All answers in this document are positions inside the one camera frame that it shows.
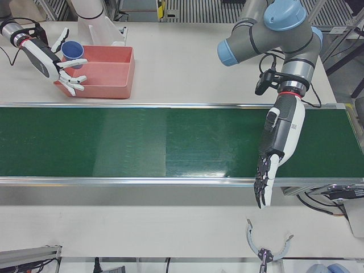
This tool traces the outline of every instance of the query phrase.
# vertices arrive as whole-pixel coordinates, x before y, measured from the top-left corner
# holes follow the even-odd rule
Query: clamp
[[[249,219],[247,219],[247,221],[248,221],[248,229],[247,229],[247,232],[246,232],[246,238],[247,238],[248,244],[249,244],[250,248],[252,249],[252,251],[262,261],[262,263],[260,264],[259,273],[267,273],[267,264],[268,263],[273,262],[275,260],[280,260],[288,253],[289,247],[291,245],[290,241],[293,238],[293,235],[290,235],[288,237],[288,239],[284,243],[283,250],[280,253],[278,253],[276,255],[273,255],[270,250],[264,249],[264,248],[261,248],[259,250],[254,245],[253,238],[252,238],[253,225],[252,225],[252,223],[251,223],[251,221]]]

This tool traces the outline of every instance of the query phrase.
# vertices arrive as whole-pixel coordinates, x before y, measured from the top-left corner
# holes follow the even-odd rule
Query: green conveyor belt
[[[0,108],[0,176],[254,177],[268,109]],[[307,110],[277,177],[364,177],[345,110]]]

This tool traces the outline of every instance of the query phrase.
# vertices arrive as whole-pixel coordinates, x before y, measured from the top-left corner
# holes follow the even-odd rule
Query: red tray
[[[76,90],[80,98],[129,98],[133,83],[135,61],[132,47],[84,45],[88,63],[80,69],[67,68],[72,77],[87,76],[84,91]],[[68,97],[72,95],[60,83],[55,85]]]

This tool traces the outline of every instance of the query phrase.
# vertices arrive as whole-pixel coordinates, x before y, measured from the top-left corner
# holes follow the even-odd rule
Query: red ring
[[[31,40],[31,39],[33,39],[33,38],[27,38],[27,39],[25,39],[25,40],[22,40],[22,42],[20,43],[19,48],[21,48],[21,47],[22,47],[22,44],[23,44],[25,41],[28,41],[28,40]]]
[[[283,91],[283,92],[279,93],[278,95],[283,95],[283,94],[295,95],[295,96],[297,96],[299,98],[302,98],[302,96],[298,95],[297,93],[290,92],[290,91]]]

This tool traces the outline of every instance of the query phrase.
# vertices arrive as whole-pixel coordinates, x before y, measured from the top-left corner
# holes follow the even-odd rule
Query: blue cup
[[[67,41],[62,44],[61,51],[66,60],[81,59],[84,56],[84,47],[76,41]],[[73,69],[80,69],[82,65],[75,65]]]

